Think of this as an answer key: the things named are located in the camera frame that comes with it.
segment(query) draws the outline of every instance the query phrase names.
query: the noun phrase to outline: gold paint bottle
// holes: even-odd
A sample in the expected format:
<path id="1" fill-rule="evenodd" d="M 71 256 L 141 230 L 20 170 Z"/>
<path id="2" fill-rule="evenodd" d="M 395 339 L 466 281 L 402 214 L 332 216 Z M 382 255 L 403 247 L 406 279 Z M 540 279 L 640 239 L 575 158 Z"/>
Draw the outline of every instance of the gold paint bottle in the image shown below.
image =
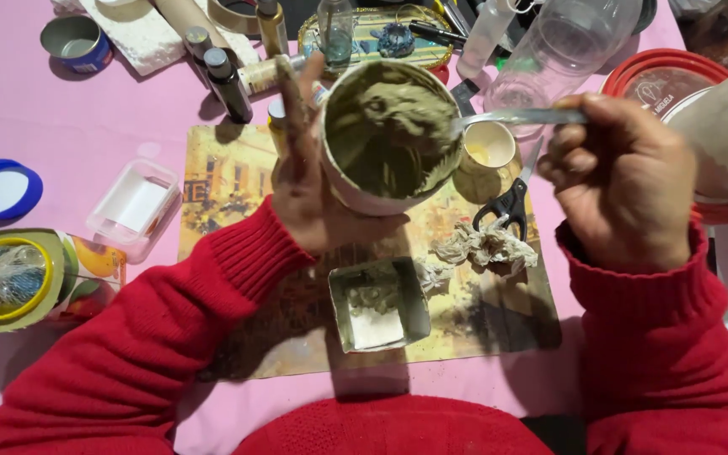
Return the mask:
<path id="1" fill-rule="evenodd" d="M 286 16 L 282 14 L 282 6 L 277 0 L 256 0 L 257 22 L 260 24 L 260 36 L 268 58 L 278 54 L 288 54 L 288 36 L 286 35 Z"/>

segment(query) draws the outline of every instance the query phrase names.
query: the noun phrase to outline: clear plastic bottle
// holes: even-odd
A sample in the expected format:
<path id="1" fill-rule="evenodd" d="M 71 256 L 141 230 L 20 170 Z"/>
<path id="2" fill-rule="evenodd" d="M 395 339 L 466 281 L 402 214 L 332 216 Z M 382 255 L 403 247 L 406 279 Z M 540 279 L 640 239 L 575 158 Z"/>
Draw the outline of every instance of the clear plastic bottle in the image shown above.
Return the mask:
<path id="1" fill-rule="evenodd" d="M 641 11 L 642 0 L 547 0 L 488 87 L 485 111 L 545 108 L 573 93 L 628 41 Z"/>
<path id="2" fill-rule="evenodd" d="M 330 68 L 344 68 L 353 53 L 353 7 L 349 0 L 322 0 L 316 8 L 318 46 L 324 63 Z"/>
<path id="3" fill-rule="evenodd" d="M 515 5 L 517 1 L 510 0 L 510 3 Z M 464 78 L 479 75 L 515 17 L 515 13 L 507 6 L 507 0 L 488 0 L 480 5 L 479 16 L 457 61 L 457 72 Z"/>

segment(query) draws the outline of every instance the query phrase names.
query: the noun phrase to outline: cardboard tube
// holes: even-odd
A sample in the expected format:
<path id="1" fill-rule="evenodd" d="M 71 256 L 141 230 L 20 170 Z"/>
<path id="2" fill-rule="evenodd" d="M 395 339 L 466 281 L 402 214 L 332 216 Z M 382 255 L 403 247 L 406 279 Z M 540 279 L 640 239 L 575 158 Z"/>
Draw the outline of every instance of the cardboard tube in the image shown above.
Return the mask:
<path id="1" fill-rule="evenodd" d="M 223 39 L 215 25 L 209 21 L 204 11 L 193 0 L 156 0 L 156 7 L 165 17 L 167 23 L 183 39 L 189 27 L 199 26 L 206 28 L 215 47 L 229 47 L 227 40 Z"/>

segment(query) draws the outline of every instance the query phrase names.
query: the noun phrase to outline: pink tablecloth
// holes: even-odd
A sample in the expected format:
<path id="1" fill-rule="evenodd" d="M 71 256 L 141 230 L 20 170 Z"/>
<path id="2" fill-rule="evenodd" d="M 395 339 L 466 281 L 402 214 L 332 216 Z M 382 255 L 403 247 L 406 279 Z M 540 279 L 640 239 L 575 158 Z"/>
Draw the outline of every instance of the pink tablecloth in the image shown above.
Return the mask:
<path id="1" fill-rule="evenodd" d="M 49 62 L 39 45 L 40 29 L 53 17 L 49 2 L 10 2 L 2 7 L 0 3 L 0 158 L 34 169 L 45 184 L 38 206 L 13 226 L 90 236 L 84 226 L 89 210 L 141 148 L 150 150 L 162 165 L 184 172 L 187 129 L 217 122 L 214 113 L 202 112 L 206 91 L 186 63 L 138 80 L 114 62 L 102 74 L 76 80 Z M 667 1 L 661 0 L 656 21 L 632 39 L 621 56 L 682 46 Z M 454 87 L 460 80 L 454 66 L 450 68 L 449 87 Z M 585 89 L 596 90 L 601 81 L 602 76 L 596 75 Z M 255 122 L 265 121 L 267 104 L 256 103 Z M 474 105 L 480 109 L 479 98 Z M 197 386 L 179 409 L 184 421 L 178 429 L 177 451 L 228 453 L 250 431 L 309 401 L 407 385 L 415 394 L 460 398 L 515 415 L 577 410 L 581 308 L 569 289 L 566 261 L 552 234 L 563 215 L 546 182 L 533 177 L 530 189 L 552 294 L 563 322 L 559 350 Z M 128 269 L 128 277 L 152 265 L 174 263 L 178 235 L 174 219 L 147 260 Z M 718 230 L 718 245 L 728 282 L 728 226 Z M 0 393 L 57 336 L 44 328 L 0 335 Z"/>

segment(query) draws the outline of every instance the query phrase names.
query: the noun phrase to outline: spoon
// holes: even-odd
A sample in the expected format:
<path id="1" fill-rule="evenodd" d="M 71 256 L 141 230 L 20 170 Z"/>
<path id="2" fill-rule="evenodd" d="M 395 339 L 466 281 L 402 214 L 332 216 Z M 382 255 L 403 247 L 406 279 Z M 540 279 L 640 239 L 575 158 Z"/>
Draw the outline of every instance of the spoon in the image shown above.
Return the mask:
<path id="1" fill-rule="evenodd" d="M 585 124 L 589 119 L 578 109 L 498 109 L 454 119 L 451 121 L 451 139 L 457 139 L 470 125 L 482 121 L 500 121 L 511 125 L 567 125 Z"/>

